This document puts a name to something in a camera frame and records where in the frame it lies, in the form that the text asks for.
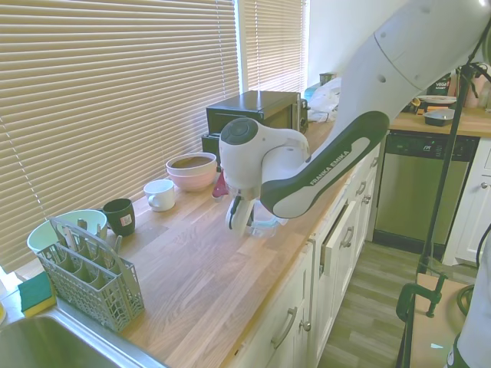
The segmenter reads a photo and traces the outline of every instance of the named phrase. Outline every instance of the window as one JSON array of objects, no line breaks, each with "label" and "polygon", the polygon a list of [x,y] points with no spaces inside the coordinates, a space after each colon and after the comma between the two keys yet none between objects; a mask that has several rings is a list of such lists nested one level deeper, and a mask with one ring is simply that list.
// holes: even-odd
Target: window
[{"label": "window", "polygon": [[137,199],[237,95],[232,0],[0,5],[0,265],[48,216]]},{"label": "window", "polygon": [[302,92],[307,77],[307,0],[243,2],[247,87]]}]

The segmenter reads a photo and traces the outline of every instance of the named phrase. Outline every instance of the microwave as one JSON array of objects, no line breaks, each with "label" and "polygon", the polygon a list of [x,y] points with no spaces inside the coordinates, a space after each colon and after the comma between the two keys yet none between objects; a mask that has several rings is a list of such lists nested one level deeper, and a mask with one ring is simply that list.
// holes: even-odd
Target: microwave
[{"label": "microwave", "polygon": [[303,131],[307,120],[302,121],[302,104],[305,102],[296,92],[250,90],[208,106],[208,131],[220,133],[228,122],[238,117],[251,117],[266,127]]}]

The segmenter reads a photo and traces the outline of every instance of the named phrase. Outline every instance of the metal pole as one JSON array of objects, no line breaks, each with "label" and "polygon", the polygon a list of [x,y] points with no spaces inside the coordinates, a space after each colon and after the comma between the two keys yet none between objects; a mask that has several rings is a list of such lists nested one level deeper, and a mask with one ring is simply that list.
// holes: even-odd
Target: metal pole
[{"label": "metal pole", "polygon": [[459,97],[457,98],[457,105],[455,108],[455,114],[453,115],[452,127],[450,128],[450,134],[447,140],[447,146],[445,147],[445,154],[443,155],[443,168],[440,175],[440,182],[438,183],[437,197],[433,205],[433,212],[431,214],[430,228],[428,229],[427,238],[424,242],[423,252],[421,253],[420,260],[417,266],[417,273],[426,274],[427,266],[430,263],[430,253],[433,247],[433,233],[435,230],[435,224],[437,223],[438,210],[440,208],[440,202],[443,194],[443,187],[445,186],[445,179],[447,178],[448,169],[450,167],[450,161],[452,160],[453,146],[455,145],[455,139],[457,136],[457,129],[459,128],[460,114],[462,113],[463,100],[466,96],[466,92],[472,74],[472,67],[469,64],[462,66],[460,71],[460,90]]}]

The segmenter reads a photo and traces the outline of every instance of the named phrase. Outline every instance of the white wall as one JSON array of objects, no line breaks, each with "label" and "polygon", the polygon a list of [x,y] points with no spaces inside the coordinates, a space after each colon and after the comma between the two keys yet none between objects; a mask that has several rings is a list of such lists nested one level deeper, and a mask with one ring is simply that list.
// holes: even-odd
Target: white wall
[{"label": "white wall", "polygon": [[342,71],[351,55],[407,0],[310,0],[308,83]]}]

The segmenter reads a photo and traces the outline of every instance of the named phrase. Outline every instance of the kitchen cabinet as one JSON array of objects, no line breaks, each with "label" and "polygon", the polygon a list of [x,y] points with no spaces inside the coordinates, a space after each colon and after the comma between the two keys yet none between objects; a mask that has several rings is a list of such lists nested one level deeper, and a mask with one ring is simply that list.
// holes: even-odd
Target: kitchen cabinet
[{"label": "kitchen cabinet", "polygon": [[316,368],[364,243],[378,147],[355,167],[229,366]]},{"label": "kitchen cabinet", "polygon": [[255,324],[256,331],[251,332],[242,344],[232,366],[283,368],[307,365],[305,335],[308,331],[304,325],[310,323],[313,252],[312,243],[307,242],[283,287]]},{"label": "kitchen cabinet", "polygon": [[456,256],[474,262],[479,241],[491,222],[491,194],[489,194],[491,176],[481,175],[479,181],[471,185],[474,195],[470,206],[470,216],[465,222]]},{"label": "kitchen cabinet", "polygon": [[443,256],[445,265],[476,263],[479,241],[491,222],[491,139],[481,138]]},{"label": "kitchen cabinet", "polygon": [[361,248],[367,237],[368,222],[370,219],[370,209],[373,200],[374,187],[375,187],[375,174],[376,170],[372,169],[367,176],[367,179],[363,181],[364,190],[360,191],[356,196],[356,203],[358,207],[358,218],[356,227],[356,234],[354,239],[354,255],[356,259],[360,255]]}]

